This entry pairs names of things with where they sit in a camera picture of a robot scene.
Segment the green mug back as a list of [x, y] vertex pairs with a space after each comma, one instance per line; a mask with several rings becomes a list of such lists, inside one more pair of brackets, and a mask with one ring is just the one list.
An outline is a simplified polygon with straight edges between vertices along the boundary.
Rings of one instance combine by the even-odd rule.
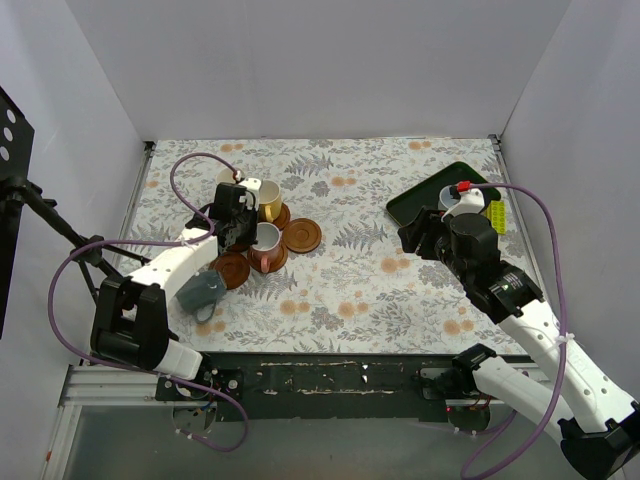
[[180, 308], [196, 324], [202, 325], [209, 322], [226, 292], [227, 286], [222, 275], [216, 270], [207, 270], [191, 277], [175, 298]]

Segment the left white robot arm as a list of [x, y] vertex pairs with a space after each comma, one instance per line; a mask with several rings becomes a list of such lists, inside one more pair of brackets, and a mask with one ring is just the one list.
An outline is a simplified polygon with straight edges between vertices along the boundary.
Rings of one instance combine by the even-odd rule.
[[193, 400], [213, 386], [203, 355], [180, 343], [168, 325], [168, 306], [201, 268], [237, 244], [256, 240], [261, 181], [220, 183], [214, 201], [194, 213], [176, 244], [126, 277], [105, 279], [91, 333], [92, 352], [147, 371], [178, 377]]

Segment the blue mug white inside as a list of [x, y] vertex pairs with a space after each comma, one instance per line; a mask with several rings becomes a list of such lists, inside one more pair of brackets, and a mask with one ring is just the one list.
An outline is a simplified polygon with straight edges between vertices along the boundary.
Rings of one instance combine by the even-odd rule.
[[215, 180], [218, 184], [221, 183], [230, 183], [237, 184], [238, 180], [236, 178], [236, 173], [230, 169], [223, 169], [216, 174]]

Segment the dark wooden coaster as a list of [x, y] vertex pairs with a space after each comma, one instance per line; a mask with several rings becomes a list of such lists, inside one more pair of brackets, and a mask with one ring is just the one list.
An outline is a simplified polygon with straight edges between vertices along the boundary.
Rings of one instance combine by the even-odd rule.
[[208, 268], [217, 271], [228, 290], [234, 290], [246, 282], [250, 265], [244, 255], [238, 252], [225, 253], [213, 260]]

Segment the cream mug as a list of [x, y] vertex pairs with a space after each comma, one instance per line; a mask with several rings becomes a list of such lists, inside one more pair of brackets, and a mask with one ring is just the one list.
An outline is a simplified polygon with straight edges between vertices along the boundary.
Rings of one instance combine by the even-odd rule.
[[259, 189], [259, 214], [264, 222], [273, 223], [281, 214], [282, 195], [278, 183], [263, 180]]

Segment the pink floral mug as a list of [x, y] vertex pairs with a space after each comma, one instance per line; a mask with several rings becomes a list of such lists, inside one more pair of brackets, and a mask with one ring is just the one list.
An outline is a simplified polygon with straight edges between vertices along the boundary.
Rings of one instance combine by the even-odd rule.
[[258, 251], [269, 251], [280, 243], [280, 230], [271, 223], [259, 222], [256, 227], [256, 241], [250, 248], [255, 248]]

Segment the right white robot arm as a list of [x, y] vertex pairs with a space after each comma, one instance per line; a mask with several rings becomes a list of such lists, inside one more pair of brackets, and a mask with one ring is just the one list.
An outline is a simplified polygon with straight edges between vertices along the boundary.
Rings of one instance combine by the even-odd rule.
[[639, 453], [639, 403], [615, 384], [568, 333], [521, 269], [503, 260], [481, 214], [421, 209], [398, 231], [402, 248], [439, 261], [467, 298], [522, 347], [561, 394], [545, 430], [586, 479], [607, 479]]

